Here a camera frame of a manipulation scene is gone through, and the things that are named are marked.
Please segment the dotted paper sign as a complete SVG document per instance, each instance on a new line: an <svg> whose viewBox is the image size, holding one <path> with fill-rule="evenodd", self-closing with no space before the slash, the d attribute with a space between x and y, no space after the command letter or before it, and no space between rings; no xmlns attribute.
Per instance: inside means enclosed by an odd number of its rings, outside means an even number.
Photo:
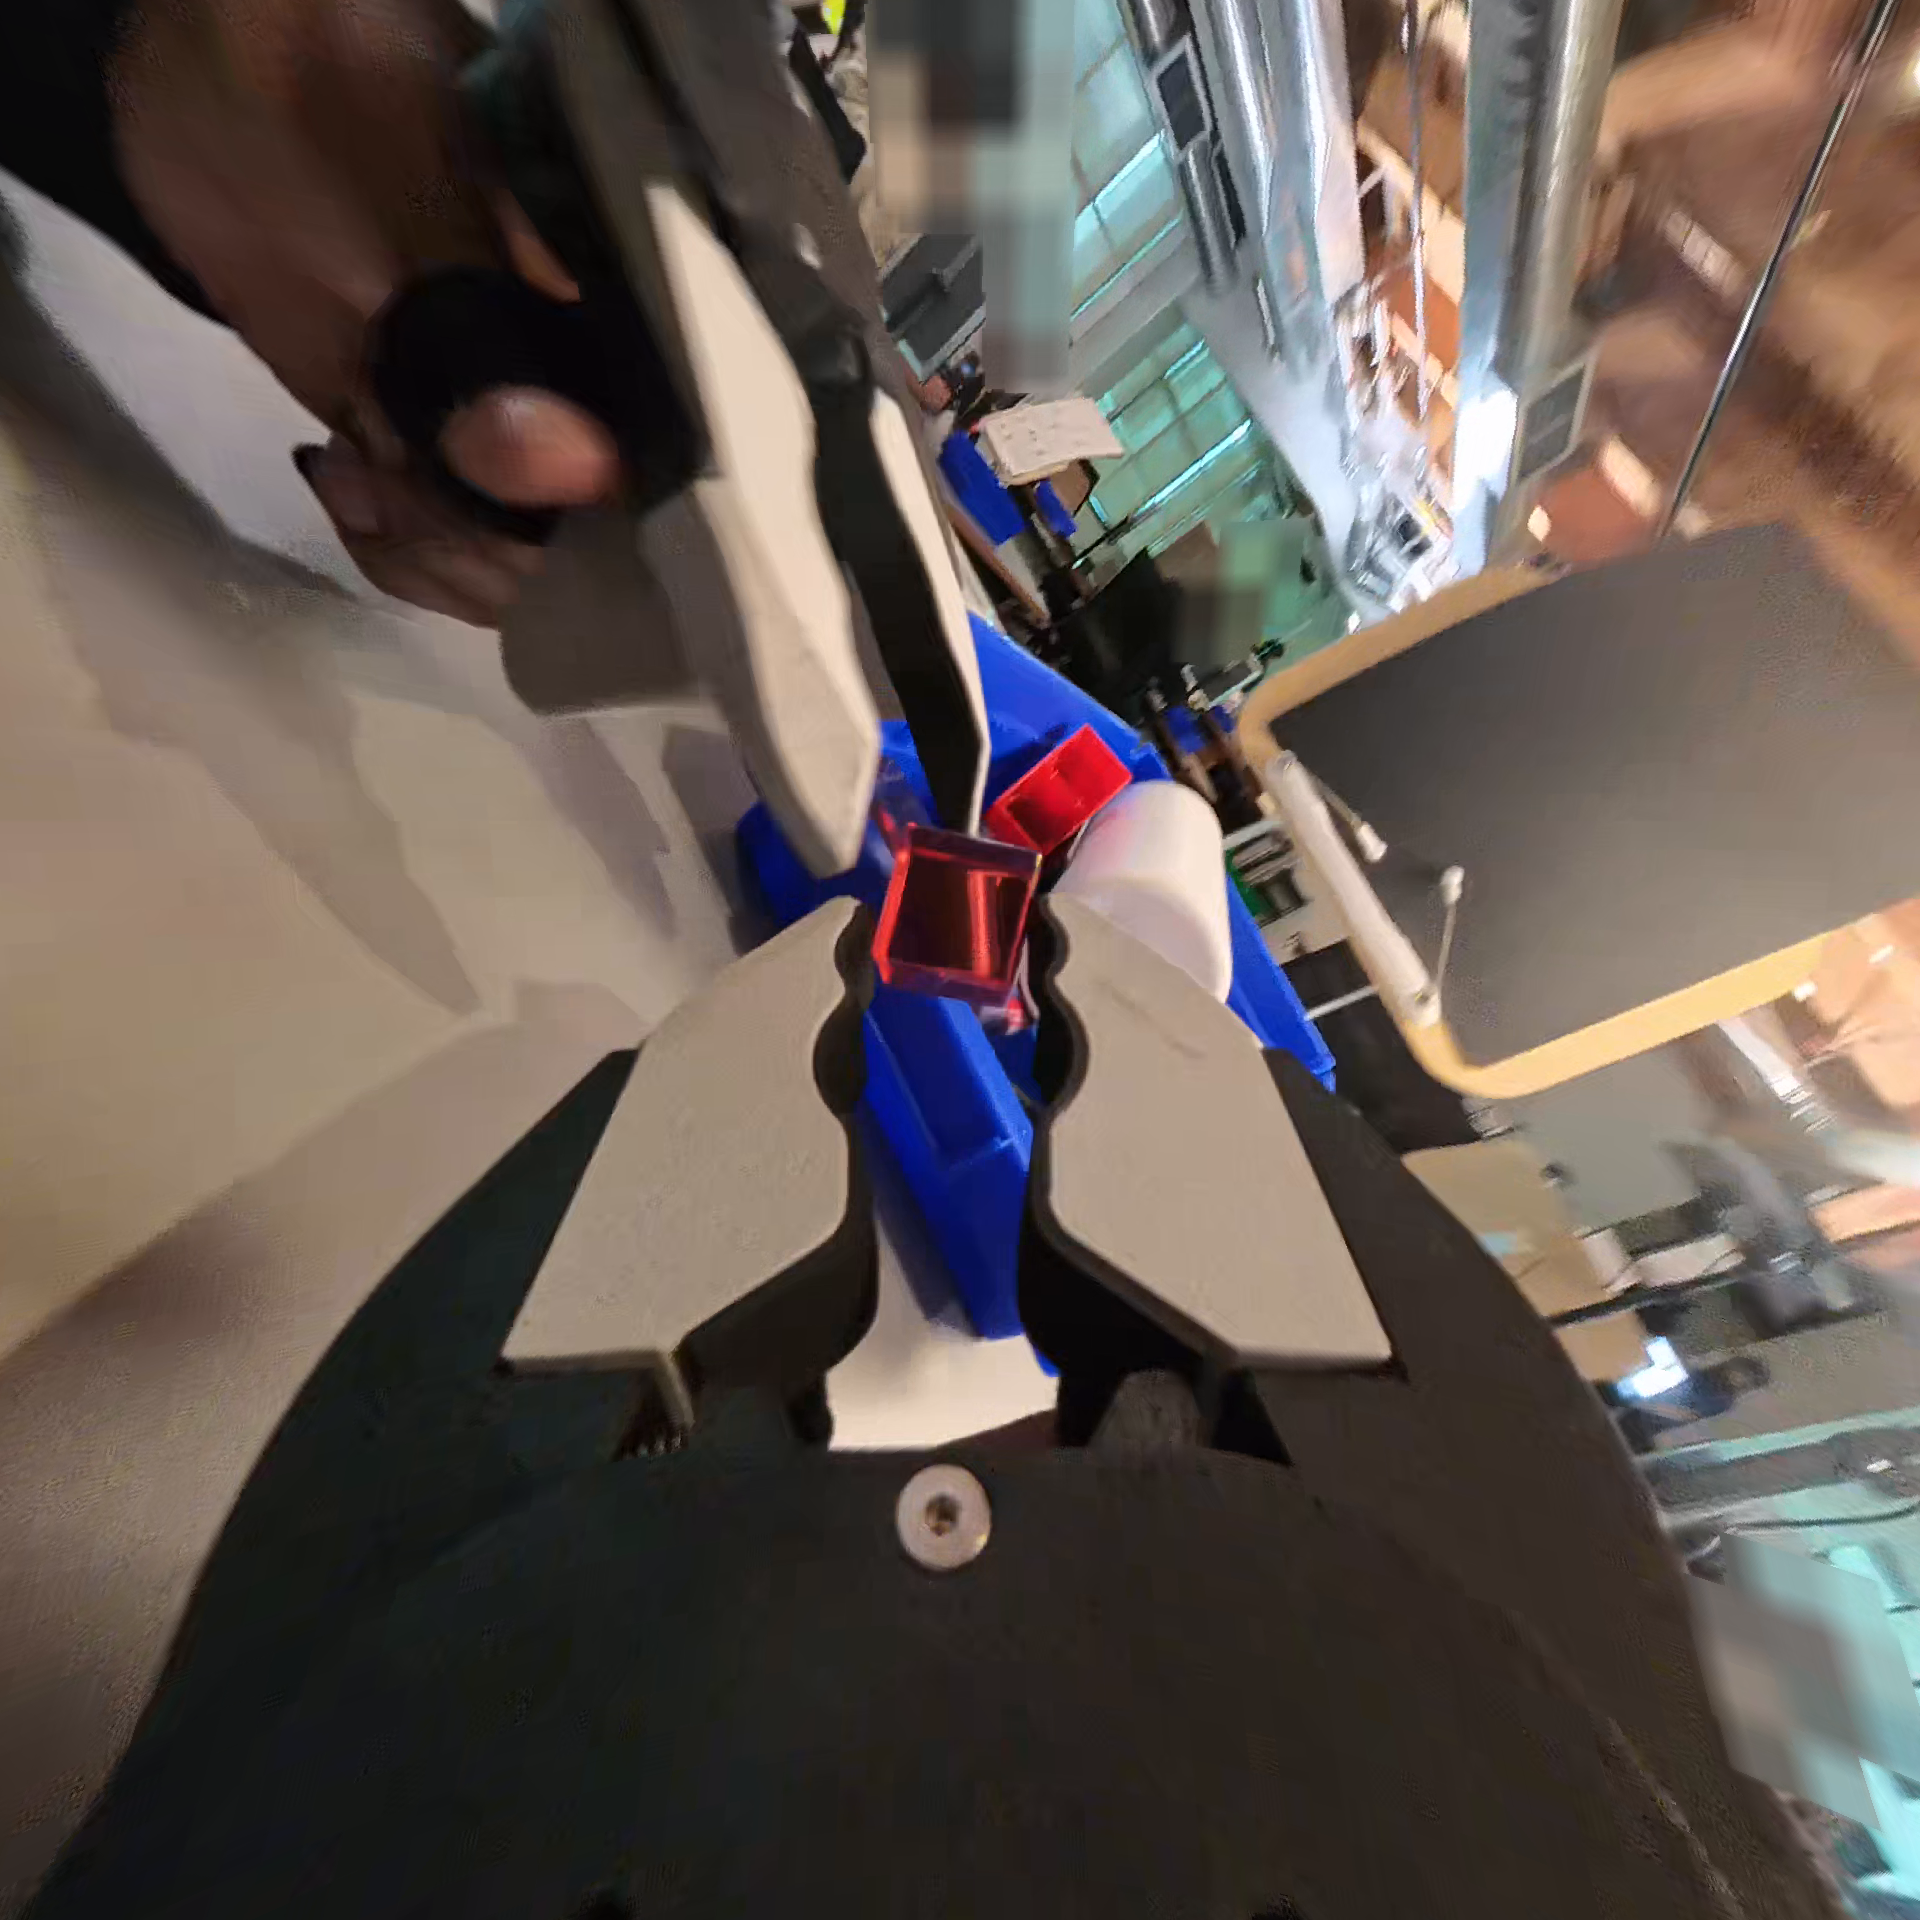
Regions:
<svg viewBox="0 0 1920 1920"><path fill-rule="evenodd" d="M1114 466L1128 453L1085 395L984 412L977 445L1005 490L1047 479L1070 466Z"/></svg>

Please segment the red translucent cube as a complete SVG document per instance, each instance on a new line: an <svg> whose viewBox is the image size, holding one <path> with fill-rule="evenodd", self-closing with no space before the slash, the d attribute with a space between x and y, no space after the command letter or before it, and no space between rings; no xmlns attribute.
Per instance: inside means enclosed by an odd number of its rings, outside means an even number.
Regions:
<svg viewBox="0 0 1920 1920"><path fill-rule="evenodd" d="M1009 1005L1032 898L1032 846L910 824L877 915L877 981L977 1008Z"/></svg>

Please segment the red toy building block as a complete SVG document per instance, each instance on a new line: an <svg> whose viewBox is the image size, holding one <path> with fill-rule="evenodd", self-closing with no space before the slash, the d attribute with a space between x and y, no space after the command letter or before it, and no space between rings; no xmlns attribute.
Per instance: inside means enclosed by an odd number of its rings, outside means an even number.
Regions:
<svg viewBox="0 0 1920 1920"><path fill-rule="evenodd" d="M1097 726L1075 726L984 802L979 835L1055 858L1128 787L1134 768L1108 753L1108 742Z"/></svg>

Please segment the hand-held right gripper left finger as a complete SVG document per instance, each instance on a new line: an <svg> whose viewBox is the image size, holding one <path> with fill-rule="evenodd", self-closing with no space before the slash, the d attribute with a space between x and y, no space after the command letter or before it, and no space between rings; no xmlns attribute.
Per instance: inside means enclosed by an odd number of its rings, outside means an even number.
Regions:
<svg viewBox="0 0 1920 1920"><path fill-rule="evenodd" d="M640 1372L671 1429L811 1406L877 1321L859 1146L877 915L829 898L635 1050L506 1334L516 1372Z"/></svg>

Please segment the white light bar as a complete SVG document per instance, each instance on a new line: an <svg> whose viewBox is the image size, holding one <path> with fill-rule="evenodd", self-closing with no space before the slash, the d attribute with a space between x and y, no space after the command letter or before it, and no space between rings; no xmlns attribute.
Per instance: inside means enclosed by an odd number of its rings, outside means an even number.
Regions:
<svg viewBox="0 0 1920 1920"><path fill-rule="evenodd" d="M1315 907L1335 911L1372 991L1391 1005L1404 1026L1437 1026L1446 1013L1437 975L1423 963L1411 931L1382 907L1372 882L1363 873L1369 867L1363 851L1345 837L1335 802L1322 801L1322 780L1291 753L1281 753L1264 768L1264 794L1315 882Z"/></svg>

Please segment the black pole stand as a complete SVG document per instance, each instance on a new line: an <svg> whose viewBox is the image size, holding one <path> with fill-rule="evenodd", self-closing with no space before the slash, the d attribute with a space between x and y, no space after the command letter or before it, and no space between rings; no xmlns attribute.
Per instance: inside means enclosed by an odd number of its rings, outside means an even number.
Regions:
<svg viewBox="0 0 1920 1920"><path fill-rule="evenodd" d="M1707 322L1707 404L1673 472L1660 538L1822 498L1888 532L1916 518L1916 4L1747 4L1683 80L1747 62L1747 94L1683 123L1673 213Z"/></svg>

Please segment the black board wooden rim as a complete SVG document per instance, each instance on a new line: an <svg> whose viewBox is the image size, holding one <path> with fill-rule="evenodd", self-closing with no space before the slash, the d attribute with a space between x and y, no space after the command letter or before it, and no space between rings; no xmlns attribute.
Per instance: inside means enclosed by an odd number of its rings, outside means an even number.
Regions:
<svg viewBox="0 0 1920 1920"><path fill-rule="evenodd" d="M1920 882L1916 609L1784 523L1458 579L1264 680L1241 743L1322 780L1466 1098L1761 1008Z"/></svg>

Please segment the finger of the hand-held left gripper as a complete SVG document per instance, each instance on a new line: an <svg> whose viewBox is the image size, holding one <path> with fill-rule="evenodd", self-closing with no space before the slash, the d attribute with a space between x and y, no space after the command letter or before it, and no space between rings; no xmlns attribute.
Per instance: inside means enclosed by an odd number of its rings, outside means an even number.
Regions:
<svg viewBox="0 0 1920 1920"><path fill-rule="evenodd" d="M814 505L814 412L740 257L683 187L643 187L643 231L705 466L643 518L640 553L757 801L811 873L837 873L861 846L878 723Z"/></svg>
<svg viewBox="0 0 1920 1920"><path fill-rule="evenodd" d="M933 824L979 829L984 690L914 431L877 382L814 382L814 512L914 742Z"/></svg>

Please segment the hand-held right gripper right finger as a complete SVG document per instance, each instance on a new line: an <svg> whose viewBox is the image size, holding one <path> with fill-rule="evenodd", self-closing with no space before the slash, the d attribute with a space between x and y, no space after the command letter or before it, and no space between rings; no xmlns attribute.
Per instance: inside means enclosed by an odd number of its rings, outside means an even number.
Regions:
<svg viewBox="0 0 1920 1920"><path fill-rule="evenodd" d="M1020 1329L1061 1416L1097 1420L1128 1372L1201 1408L1254 1372L1386 1372L1391 1334L1254 1032L1078 898L1047 898L1027 989Z"/></svg>

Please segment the white plastic cup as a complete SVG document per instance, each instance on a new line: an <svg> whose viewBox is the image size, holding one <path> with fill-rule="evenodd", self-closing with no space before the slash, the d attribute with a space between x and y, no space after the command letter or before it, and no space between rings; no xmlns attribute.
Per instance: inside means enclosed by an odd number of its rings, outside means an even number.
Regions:
<svg viewBox="0 0 1920 1920"><path fill-rule="evenodd" d="M1075 837L1048 898L1078 898L1214 1005L1233 991L1224 846L1180 780L1128 780Z"/></svg>

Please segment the small blue bin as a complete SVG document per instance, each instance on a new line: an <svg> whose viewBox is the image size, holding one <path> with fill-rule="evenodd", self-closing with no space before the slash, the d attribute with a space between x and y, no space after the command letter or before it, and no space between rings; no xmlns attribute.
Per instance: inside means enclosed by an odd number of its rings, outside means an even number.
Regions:
<svg viewBox="0 0 1920 1920"><path fill-rule="evenodd" d="M1000 472L984 466L969 431L952 431L939 443L939 477L993 553L1020 538L1027 527L1020 498L1000 479Z"/></svg>

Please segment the blue plastic bin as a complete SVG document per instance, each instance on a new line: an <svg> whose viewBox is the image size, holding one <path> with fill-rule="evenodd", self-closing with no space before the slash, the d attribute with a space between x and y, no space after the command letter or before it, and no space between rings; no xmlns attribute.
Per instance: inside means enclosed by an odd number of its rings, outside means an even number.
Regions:
<svg viewBox="0 0 1920 1920"><path fill-rule="evenodd" d="M1168 780L1159 743L1114 709L1047 672L993 621L969 621L993 742L984 802L1078 726L1090 726L1134 780ZM749 802L736 824L736 851L746 892L775 928L811 915L834 892L878 911L890 882L890 851L877 829L846 873L811 873L771 802ZM1224 928L1224 1008L1264 1042L1264 1050L1297 1058L1335 1094L1335 1050L1241 898L1224 907ZM1032 1094L1032 1032L1000 1044L954 997L877 989L861 1013L861 1063L861 1116L923 1208L969 1329L979 1340L1014 1340L1014 1251L1032 1164L1032 1116L1020 1094Z"/></svg>

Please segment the person's left hand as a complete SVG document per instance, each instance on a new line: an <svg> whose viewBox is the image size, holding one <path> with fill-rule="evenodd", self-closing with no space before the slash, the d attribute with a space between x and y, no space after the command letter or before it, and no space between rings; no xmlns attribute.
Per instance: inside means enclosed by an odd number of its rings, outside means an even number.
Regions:
<svg viewBox="0 0 1920 1920"><path fill-rule="evenodd" d="M292 466L365 579L500 627L542 553L456 518L371 395L371 322L422 268L578 294L465 151L454 80L482 42L454 0L133 4L113 54L113 142L158 244L321 424Z"/></svg>

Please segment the silver ceiling duct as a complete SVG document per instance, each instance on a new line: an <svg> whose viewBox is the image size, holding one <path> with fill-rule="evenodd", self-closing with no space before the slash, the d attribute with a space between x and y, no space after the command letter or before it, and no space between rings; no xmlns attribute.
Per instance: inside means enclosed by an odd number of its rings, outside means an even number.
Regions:
<svg viewBox="0 0 1920 1920"><path fill-rule="evenodd" d="M1243 294L1291 382L1335 382L1363 284L1353 113L1335 0L1128 0L1208 298Z"/></svg>
<svg viewBox="0 0 1920 1920"><path fill-rule="evenodd" d="M1459 117L1459 298L1449 560L1498 572L1526 532L1526 431L1572 368L1572 277L1620 0L1476 0Z"/></svg>

